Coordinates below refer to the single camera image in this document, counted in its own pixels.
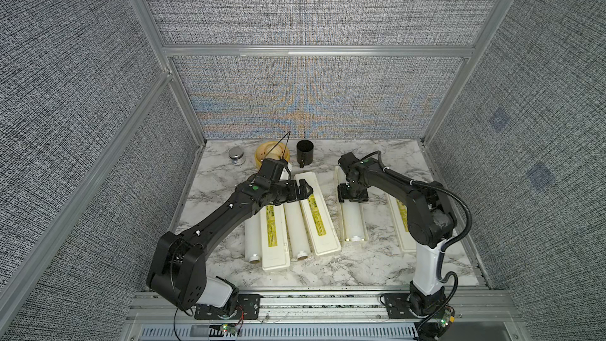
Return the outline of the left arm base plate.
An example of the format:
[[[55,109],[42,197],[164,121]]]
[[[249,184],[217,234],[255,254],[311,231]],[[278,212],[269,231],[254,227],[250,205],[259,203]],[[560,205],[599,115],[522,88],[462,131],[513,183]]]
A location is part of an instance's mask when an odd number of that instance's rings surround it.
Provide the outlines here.
[[[230,298],[223,307],[196,305],[196,320],[257,320],[260,310],[259,294],[238,294]]]

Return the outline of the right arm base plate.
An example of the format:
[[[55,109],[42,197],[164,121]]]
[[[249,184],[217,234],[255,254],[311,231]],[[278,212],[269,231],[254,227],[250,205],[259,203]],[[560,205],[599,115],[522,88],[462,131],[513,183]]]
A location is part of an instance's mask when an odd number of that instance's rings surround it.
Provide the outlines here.
[[[394,293],[394,294],[382,294],[380,295],[380,301],[385,306],[390,319],[412,319],[420,321],[427,317],[415,314],[410,308],[410,301],[408,300],[408,293]],[[452,306],[446,305],[440,312],[433,316],[433,319],[449,320],[451,317],[455,317],[455,309]]]

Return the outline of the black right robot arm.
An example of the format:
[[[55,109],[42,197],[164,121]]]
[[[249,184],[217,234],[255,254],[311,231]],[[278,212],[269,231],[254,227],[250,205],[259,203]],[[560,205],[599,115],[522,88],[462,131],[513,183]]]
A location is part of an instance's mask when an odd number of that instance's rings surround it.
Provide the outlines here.
[[[409,308],[424,318],[447,302],[442,277],[443,246],[453,238],[457,225],[448,195],[441,186],[419,182],[386,167],[372,155],[359,159],[353,153],[338,161],[345,175],[346,200],[363,201],[374,187],[399,200],[407,208],[407,228],[416,242],[416,268],[410,282]]]

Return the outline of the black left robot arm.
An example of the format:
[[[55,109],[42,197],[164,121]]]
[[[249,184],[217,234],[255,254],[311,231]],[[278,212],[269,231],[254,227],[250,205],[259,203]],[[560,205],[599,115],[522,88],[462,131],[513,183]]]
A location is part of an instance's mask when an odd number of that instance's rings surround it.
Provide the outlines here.
[[[227,235],[264,207],[312,195],[306,180],[296,181],[289,173],[285,159],[266,159],[257,173],[238,184],[227,201],[198,224],[177,235],[165,233],[151,260],[147,286],[182,311],[206,305],[232,314],[238,289],[225,279],[207,277],[206,261]]]

